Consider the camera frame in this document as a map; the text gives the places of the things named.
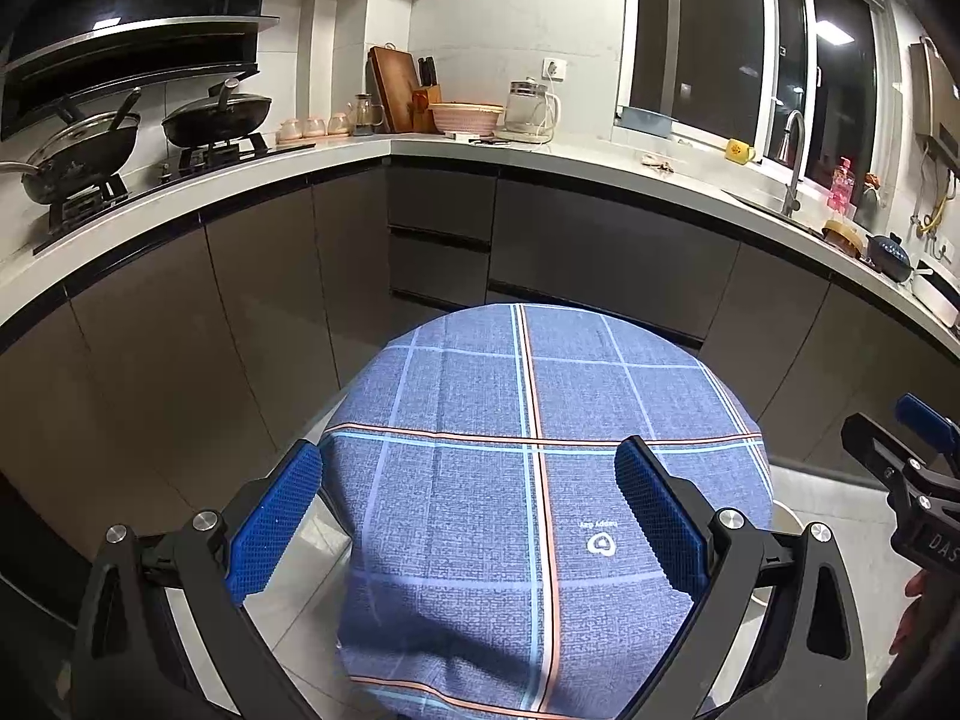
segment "wooden cutting board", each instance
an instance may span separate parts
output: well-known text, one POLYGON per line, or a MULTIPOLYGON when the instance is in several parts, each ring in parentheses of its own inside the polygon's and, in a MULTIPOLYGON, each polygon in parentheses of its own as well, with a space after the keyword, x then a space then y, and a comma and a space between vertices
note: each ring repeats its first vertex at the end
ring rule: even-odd
POLYGON ((407 52, 374 46, 370 63, 390 132, 413 132, 413 94, 421 85, 414 58, 407 52))

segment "electrical outlet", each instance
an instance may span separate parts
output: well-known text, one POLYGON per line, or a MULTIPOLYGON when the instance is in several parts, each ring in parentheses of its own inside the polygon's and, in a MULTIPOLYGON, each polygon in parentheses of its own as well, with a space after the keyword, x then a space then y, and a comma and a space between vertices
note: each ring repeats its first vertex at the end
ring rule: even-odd
POLYGON ((544 78, 562 81, 566 78, 566 60, 554 59, 552 56, 544 60, 544 78))

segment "yellow mug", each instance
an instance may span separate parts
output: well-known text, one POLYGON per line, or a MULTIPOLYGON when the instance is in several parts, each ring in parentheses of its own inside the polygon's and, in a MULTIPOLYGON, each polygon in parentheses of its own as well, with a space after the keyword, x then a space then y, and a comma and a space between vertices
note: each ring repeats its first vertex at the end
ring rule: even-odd
POLYGON ((743 141, 727 141, 727 150, 724 156, 737 165, 746 165, 752 158, 757 156, 757 150, 753 146, 748 146, 743 141))

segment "knife block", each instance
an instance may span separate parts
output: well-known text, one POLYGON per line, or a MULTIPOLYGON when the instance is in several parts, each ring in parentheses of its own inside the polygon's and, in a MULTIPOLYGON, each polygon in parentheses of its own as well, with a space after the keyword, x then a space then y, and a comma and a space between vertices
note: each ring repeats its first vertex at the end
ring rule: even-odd
POLYGON ((440 132, 433 122, 431 103, 442 103, 443 95, 439 86, 421 86, 414 90, 411 101, 410 119, 413 122, 414 132, 424 135, 439 135, 440 132))

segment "window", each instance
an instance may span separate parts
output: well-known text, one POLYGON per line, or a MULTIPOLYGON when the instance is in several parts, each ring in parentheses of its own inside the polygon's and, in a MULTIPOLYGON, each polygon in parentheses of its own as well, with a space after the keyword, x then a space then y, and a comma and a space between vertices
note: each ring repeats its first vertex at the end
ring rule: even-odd
POLYGON ((877 120, 877 56, 870 6, 862 0, 813 0, 817 14, 816 110, 806 176, 823 187, 847 157, 856 174, 853 202, 870 170, 877 120))
POLYGON ((673 116, 752 143, 763 71, 763 0, 680 0, 673 116))
MULTIPOLYGON (((859 196, 877 125, 877 49, 867 0, 635 0, 637 36, 621 104, 659 111, 708 143, 751 143, 829 188, 842 157, 859 196), (800 111, 808 142, 787 117, 800 111)), ((882 0, 871 0, 875 5, 882 0)), ((778 167, 772 167, 776 173, 778 167)))
MULTIPOLYGON (((774 91, 773 126, 767 156, 776 159, 784 138, 786 119, 791 111, 805 111, 806 105, 806 7, 803 0, 776 0, 778 40, 776 41, 776 90, 774 91)), ((797 137, 789 143, 788 160, 781 164, 793 166, 797 154, 797 137)))

